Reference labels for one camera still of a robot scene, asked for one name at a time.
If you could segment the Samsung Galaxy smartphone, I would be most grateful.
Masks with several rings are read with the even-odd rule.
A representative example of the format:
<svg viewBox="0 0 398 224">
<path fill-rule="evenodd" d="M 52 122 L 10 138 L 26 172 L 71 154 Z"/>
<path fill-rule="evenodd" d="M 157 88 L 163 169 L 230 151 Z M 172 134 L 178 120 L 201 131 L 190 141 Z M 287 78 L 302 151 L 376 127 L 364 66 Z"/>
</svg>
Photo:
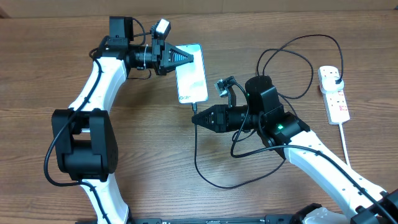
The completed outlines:
<svg viewBox="0 0 398 224">
<path fill-rule="evenodd" d="M 178 66 L 175 70 L 179 103 L 207 101 L 208 89 L 201 45 L 178 45 L 177 48 L 193 55 L 193 62 Z"/>
</svg>

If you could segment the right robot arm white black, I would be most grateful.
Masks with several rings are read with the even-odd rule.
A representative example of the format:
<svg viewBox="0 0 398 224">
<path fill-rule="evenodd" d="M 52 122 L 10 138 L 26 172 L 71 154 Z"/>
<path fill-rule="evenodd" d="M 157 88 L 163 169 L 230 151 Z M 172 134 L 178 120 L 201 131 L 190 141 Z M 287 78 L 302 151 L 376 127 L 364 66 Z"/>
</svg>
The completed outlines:
<svg viewBox="0 0 398 224">
<path fill-rule="evenodd" d="M 397 192 L 387 192 L 366 180 L 332 153 L 310 129 L 291 112 L 285 111 L 268 76 L 250 78 L 241 87 L 246 105 L 236 106 L 234 77 L 220 80 L 216 87 L 228 104 L 213 105 L 192 117 L 195 126 L 216 133 L 253 130 L 263 148 L 240 154 L 247 157 L 275 151 L 284 160 L 303 170 L 340 207 L 340 220 L 349 223 L 397 223 Z"/>
</svg>

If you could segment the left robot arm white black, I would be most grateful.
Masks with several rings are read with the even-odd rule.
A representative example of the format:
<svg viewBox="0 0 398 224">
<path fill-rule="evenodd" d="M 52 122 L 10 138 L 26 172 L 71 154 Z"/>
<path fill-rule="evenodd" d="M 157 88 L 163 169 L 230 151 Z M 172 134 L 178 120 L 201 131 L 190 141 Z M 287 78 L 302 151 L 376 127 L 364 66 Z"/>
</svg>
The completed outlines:
<svg viewBox="0 0 398 224">
<path fill-rule="evenodd" d="M 194 59 L 165 41 L 171 30 L 166 19 L 140 34 L 150 35 L 151 45 L 133 44 L 136 21 L 109 18 L 109 35 L 89 52 L 93 68 L 86 85 L 67 109 L 52 115 L 53 140 L 44 159 L 44 176 L 57 187 L 82 187 L 96 212 L 95 223 L 134 223 L 115 178 L 118 144 L 109 117 L 121 85 L 133 68 L 166 75 Z"/>
</svg>

